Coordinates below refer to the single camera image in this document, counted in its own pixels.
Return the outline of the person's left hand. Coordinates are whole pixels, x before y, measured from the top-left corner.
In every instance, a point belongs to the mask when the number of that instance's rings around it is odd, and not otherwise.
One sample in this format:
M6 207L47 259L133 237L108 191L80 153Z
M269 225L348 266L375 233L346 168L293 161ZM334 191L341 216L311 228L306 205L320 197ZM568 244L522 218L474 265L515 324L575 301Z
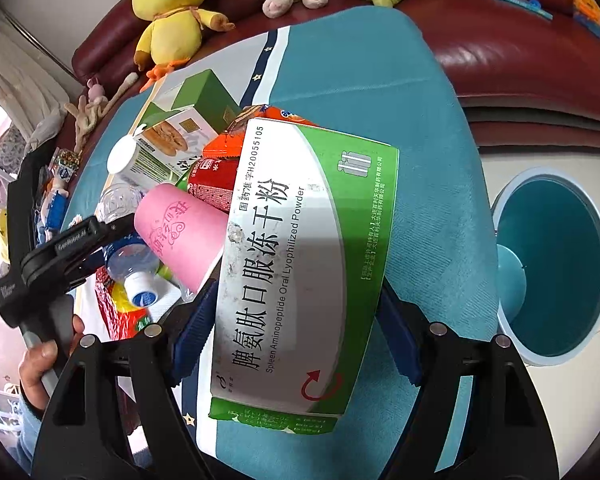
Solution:
M57 355L58 345L54 340L41 342L24 352L18 368L20 389L23 399L34 412L43 413L50 400L42 378L53 368Z

